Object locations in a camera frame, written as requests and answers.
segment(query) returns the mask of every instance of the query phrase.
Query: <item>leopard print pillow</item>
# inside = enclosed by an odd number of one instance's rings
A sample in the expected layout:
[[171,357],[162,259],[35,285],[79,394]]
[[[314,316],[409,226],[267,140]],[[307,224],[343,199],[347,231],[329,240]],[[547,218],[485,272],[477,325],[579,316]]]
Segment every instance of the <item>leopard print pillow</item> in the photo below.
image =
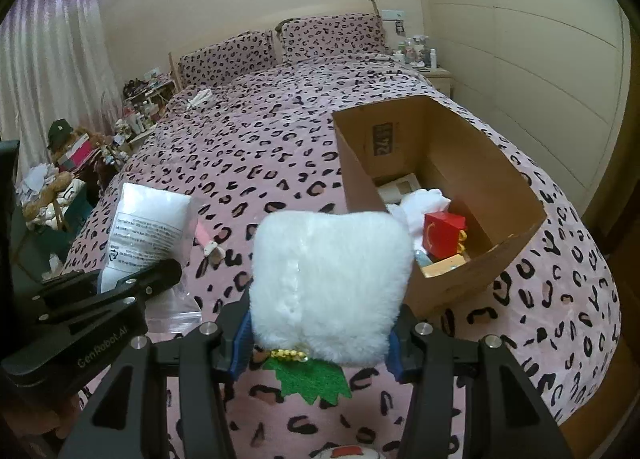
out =
[[272,38],[271,31],[248,31],[184,55],[178,62],[182,85],[216,87],[242,74],[273,67],[276,55]]
[[282,26],[284,62],[356,52],[385,52],[385,30],[378,15],[351,13],[300,18]]

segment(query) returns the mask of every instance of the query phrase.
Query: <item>white curtain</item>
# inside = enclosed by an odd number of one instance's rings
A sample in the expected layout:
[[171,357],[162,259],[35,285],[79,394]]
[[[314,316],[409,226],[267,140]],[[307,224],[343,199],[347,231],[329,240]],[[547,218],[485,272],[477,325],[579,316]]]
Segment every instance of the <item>white curtain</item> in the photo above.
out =
[[51,123],[110,134],[122,108],[98,0],[17,0],[0,24],[0,135],[20,171],[47,162]]

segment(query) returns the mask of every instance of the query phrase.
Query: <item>white plush toy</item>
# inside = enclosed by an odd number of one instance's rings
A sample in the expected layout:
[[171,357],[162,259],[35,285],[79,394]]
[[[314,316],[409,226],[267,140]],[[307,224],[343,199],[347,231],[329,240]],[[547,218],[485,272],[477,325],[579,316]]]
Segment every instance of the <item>white plush toy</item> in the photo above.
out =
[[412,262],[411,236],[387,213],[270,214],[254,242],[256,343],[340,365],[380,363]]

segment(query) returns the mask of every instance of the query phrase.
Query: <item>brown cardboard box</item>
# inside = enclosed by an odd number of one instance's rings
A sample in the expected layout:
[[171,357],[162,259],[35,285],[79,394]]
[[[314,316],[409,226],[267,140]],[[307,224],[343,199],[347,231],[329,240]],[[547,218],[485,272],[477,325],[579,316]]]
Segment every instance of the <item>brown cardboard box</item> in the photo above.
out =
[[350,212],[386,211],[376,186],[414,172],[466,217],[471,261],[426,279],[417,264],[404,301],[417,317],[481,290],[513,261],[545,219],[527,182],[482,132],[428,96],[334,113]]

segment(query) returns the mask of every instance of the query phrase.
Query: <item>nightstand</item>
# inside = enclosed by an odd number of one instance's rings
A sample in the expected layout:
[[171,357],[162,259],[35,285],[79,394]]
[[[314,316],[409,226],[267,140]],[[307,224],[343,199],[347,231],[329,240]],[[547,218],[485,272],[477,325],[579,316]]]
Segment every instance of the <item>nightstand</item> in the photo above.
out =
[[421,67],[417,70],[422,76],[430,81],[436,90],[439,90],[443,94],[451,97],[451,91],[453,89],[453,74],[446,69],[438,67],[436,70],[431,70],[427,67]]

